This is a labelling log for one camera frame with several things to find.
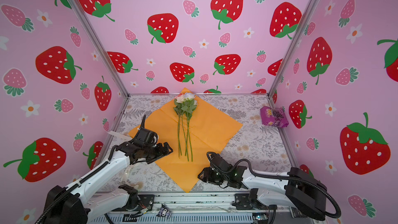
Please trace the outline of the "orange wrapping paper sheet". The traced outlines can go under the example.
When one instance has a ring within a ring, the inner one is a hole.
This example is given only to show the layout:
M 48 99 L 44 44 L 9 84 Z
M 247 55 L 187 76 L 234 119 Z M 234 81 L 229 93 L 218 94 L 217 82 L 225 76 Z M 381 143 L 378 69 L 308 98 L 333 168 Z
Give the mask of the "orange wrapping paper sheet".
M 187 161 L 182 143 L 182 156 L 178 155 L 178 117 L 174 111 L 177 93 L 157 95 L 136 95 L 130 98 L 133 108 L 148 107 L 145 127 L 159 135 L 159 142 L 167 142 L 173 153 L 152 163 L 136 164 L 133 178 L 142 182 L 143 191 L 191 192 L 198 183 L 198 174 L 209 167 L 206 153 L 220 153 L 227 143 L 242 128 L 242 124 L 207 103 L 199 96 L 196 110 L 191 119 L 191 144 L 193 161 Z

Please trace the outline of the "pale pink fake rose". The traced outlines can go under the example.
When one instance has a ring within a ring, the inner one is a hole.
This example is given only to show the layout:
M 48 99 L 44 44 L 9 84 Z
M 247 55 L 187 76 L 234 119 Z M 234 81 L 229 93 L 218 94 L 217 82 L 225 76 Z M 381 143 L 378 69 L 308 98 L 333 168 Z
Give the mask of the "pale pink fake rose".
M 183 93 L 179 94 L 178 96 L 176 96 L 174 98 L 174 111 L 177 114 L 178 117 L 178 125 L 177 125 L 177 138 L 178 138 L 178 155 L 181 156 L 182 155 L 182 151 L 181 151 L 181 144 L 180 144 L 180 121 L 181 121 L 181 114 L 182 114 L 182 110 L 181 110 L 181 106 L 182 106 L 182 101 L 184 99 Z

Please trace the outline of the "white blue fake rose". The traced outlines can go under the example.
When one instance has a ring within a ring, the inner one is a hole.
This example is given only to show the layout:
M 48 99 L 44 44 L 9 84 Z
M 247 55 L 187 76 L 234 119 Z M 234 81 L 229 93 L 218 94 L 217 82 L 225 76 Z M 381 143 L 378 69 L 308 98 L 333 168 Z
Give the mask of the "white blue fake rose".
M 193 161 L 193 150 L 192 150 L 192 144 L 191 144 L 191 137 L 190 137 L 190 145 L 189 145 L 189 156 L 190 156 L 190 161 Z

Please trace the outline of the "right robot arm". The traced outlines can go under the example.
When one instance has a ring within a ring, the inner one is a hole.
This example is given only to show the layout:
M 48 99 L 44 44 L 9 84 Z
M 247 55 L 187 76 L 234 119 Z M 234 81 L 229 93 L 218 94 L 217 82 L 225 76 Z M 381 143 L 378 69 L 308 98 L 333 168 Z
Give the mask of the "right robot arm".
M 301 169 L 292 167 L 289 172 L 271 173 L 254 170 L 248 159 L 235 164 L 224 160 L 220 154 L 206 154 L 210 166 L 204 168 L 198 179 L 204 183 L 235 189 L 247 189 L 248 196 L 236 197 L 233 202 L 239 210 L 270 209 L 279 206 L 293 207 L 306 217 L 324 221 L 326 217 L 338 219 L 342 211 L 327 187 Z

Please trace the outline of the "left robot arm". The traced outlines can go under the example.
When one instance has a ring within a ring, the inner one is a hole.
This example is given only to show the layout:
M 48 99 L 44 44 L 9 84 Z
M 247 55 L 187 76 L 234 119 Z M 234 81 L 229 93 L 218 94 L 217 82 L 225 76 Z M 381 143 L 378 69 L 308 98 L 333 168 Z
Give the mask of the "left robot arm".
M 87 224 L 115 209 L 146 209 L 138 191 L 127 184 L 100 197 L 94 196 L 113 176 L 127 167 L 140 163 L 151 164 L 173 152 L 167 142 L 159 143 L 159 136 L 145 128 L 145 120 L 142 119 L 134 137 L 113 146 L 108 158 L 86 175 L 65 187 L 52 188 L 47 195 L 45 209 L 36 223 Z

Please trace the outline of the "clear ribbon strip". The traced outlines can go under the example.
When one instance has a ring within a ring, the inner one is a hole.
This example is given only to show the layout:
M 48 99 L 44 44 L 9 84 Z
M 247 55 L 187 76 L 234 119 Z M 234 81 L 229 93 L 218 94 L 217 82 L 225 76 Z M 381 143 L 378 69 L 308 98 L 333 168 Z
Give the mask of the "clear ribbon strip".
M 111 138 L 112 139 L 109 145 L 107 155 L 110 153 L 110 150 L 114 145 L 120 145 L 125 141 L 124 138 L 120 138 L 114 135 L 111 135 Z M 119 185 L 127 184 L 129 186 L 133 186 L 136 189 L 140 189 L 142 187 L 142 182 L 140 182 L 140 180 L 137 178 L 136 179 L 133 178 L 133 169 L 134 166 L 128 166 L 127 168 L 118 172 L 107 182 L 106 186 L 108 188 L 117 188 Z

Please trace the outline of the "purple snack bag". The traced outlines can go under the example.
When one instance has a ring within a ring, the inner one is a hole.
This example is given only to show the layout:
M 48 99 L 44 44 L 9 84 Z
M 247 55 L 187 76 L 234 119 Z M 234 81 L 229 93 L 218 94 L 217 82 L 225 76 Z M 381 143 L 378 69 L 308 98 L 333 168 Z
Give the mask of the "purple snack bag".
M 260 116 L 263 125 L 285 128 L 289 125 L 285 112 L 280 108 L 264 106 L 260 109 Z

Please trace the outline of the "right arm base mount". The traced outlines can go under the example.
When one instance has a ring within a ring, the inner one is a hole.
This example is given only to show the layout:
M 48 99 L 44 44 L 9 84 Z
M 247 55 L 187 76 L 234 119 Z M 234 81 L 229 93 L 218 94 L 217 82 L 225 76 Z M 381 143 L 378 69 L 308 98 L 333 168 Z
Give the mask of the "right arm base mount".
M 257 198 L 258 188 L 251 189 L 249 193 L 234 195 L 232 206 L 237 210 L 277 210 L 277 205 L 264 205 Z

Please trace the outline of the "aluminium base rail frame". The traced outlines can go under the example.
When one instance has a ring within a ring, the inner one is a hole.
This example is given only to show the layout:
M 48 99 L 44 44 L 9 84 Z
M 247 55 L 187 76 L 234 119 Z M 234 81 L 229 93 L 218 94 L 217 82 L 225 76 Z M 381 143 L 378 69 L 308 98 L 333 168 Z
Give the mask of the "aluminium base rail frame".
M 316 224 L 298 210 L 279 206 L 277 210 L 237 210 L 234 195 L 243 192 L 143 192 L 155 195 L 152 210 L 115 210 L 93 220 L 94 224 Z M 170 218 L 157 217 L 161 205 L 171 211 Z

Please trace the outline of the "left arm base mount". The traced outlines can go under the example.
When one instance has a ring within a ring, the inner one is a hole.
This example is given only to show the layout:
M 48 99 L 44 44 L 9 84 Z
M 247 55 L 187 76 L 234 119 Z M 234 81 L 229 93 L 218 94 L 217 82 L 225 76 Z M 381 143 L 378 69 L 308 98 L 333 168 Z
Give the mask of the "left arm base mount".
M 138 190 L 129 185 L 121 185 L 119 189 L 128 193 L 128 199 L 124 211 L 142 211 L 143 209 L 152 210 L 155 195 L 139 194 Z

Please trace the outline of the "aluminium corner post left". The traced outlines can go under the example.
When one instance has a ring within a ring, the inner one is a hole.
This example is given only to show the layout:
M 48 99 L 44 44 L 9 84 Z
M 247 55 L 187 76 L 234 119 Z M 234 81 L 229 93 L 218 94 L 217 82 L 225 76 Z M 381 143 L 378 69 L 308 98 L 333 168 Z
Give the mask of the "aluminium corner post left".
M 104 65 L 106 66 L 108 72 L 110 73 L 111 77 L 113 78 L 114 82 L 118 86 L 119 90 L 121 91 L 121 94 L 123 95 L 124 98 L 128 99 L 130 97 L 130 94 L 128 93 L 124 83 L 120 79 L 116 69 L 113 66 L 113 63 L 107 54 L 103 44 L 101 43 L 101 40 L 98 38 L 95 29 L 93 28 L 92 24 L 90 23 L 89 19 L 86 16 L 86 13 L 84 12 L 83 8 L 81 7 L 80 3 L 78 0 L 68 0 L 70 3 L 72 10 L 74 11 L 76 17 L 82 24 L 85 32 L 87 33 L 92 45 L 94 46 L 95 50 L 98 52 L 100 55 Z

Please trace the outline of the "aluminium corner post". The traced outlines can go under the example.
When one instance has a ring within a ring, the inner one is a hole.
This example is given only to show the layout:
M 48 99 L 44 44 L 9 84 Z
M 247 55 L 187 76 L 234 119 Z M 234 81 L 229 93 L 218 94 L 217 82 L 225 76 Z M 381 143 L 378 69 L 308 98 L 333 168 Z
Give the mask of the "aluminium corner post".
M 78 0 L 68 0 L 70 3 L 72 10 L 74 11 L 76 17 L 82 24 L 85 32 L 87 33 L 92 45 L 94 46 L 95 50 L 98 52 L 100 55 L 104 65 L 106 66 L 108 72 L 110 73 L 111 77 L 113 78 L 114 82 L 118 86 L 119 90 L 121 91 L 121 94 L 123 95 L 124 98 L 128 99 L 130 97 L 130 94 L 128 93 L 124 83 L 120 79 L 116 69 L 113 66 L 113 63 L 107 54 L 103 44 L 101 43 L 101 40 L 98 38 L 95 29 L 93 28 L 92 24 L 90 23 L 89 19 L 86 16 L 86 13 L 84 12 L 83 8 L 81 7 L 80 3 Z
M 295 31 L 294 36 L 292 37 L 292 41 L 290 42 L 288 49 L 285 53 L 285 56 L 282 60 L 281 66 L 277 72 L 277 75 L 275 77 L 275 80 L 271 86 L 271 89 L 268 93 L 268 98 L 272 99 L 273 95 L 275 94 L 275 91 L 278 88 L 278 85 L 280 81 L 282 80 L 282 76 L 285 73 L 285 70 L 287 69 L 287 66 L 290 63 L 291 58 L 293 57 L 295 50 L 297 49 L 297 46 L 299 44 L 299 41 L 302 39 L 302 36 L 304 34 L 304 29 L 311 20 L 315 9 L 317 8 L 320 0 L 309 0 L 305 11 L 303 12 L 302 19 L 300 23 L 298 24 L 298 27 Z

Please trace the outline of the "aluminium corner post right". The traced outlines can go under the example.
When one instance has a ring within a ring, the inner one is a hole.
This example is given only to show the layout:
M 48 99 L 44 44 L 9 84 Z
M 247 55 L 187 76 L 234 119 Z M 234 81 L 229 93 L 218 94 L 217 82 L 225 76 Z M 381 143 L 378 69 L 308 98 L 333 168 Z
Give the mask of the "aluminium corner post right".
M 294 36 L 292 37 L 292 41 L 290 42 L 288 49 L 285 53 L 285 56 L 282 60 L 281 66 L 277 72 L 277 75 L 275 77 L 275 80 L 271 86 L 271 89 L 268 93 L 268 98 L 272 99 L 273 95 L 275 94 L 275 91 L 278 88 L 278 85 L 280 81 L 282 80 L 282 76 L 285 73 L 285 70 L 287 69 L 287 66 L 290 63 L 291 58 L 293 57 L 295 50 L 297 49 L 297 46 L 299 44 L 299 41 L 302 39 L 302 36 L 304 34 L 304 29 L 311 20 L 315 9 L 317 8 L 320 0 L 309 0 L 305 11 L 303 12 L 302 19 L 300 23 L 298 24 L 298 27 L 295 31 Z

